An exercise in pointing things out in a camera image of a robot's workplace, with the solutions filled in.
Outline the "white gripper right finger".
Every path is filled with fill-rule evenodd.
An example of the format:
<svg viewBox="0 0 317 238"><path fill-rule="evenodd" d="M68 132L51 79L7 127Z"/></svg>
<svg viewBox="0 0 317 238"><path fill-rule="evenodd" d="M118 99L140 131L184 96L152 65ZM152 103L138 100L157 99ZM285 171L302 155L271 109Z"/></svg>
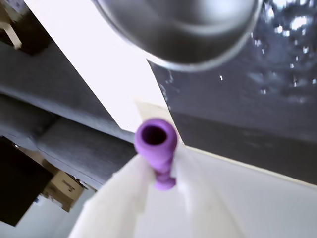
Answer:
<svg viewBox="0 0 317 238"><path fill-rule="evenodd" d="M241 238L236 220L187 148L176 149L173 169L185 204L191 237Z"/></svg>

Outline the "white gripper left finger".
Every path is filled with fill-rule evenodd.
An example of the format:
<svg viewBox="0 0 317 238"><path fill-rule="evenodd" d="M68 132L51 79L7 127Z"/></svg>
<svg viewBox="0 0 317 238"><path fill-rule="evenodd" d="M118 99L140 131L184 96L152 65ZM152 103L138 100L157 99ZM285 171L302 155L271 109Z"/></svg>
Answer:
<svg viewBox="0 0 317 238"><path fill-rule="evenodd" d="M134 156L84 204L69 237L134 237L153 180L154 171L146 159Z"/></svg>

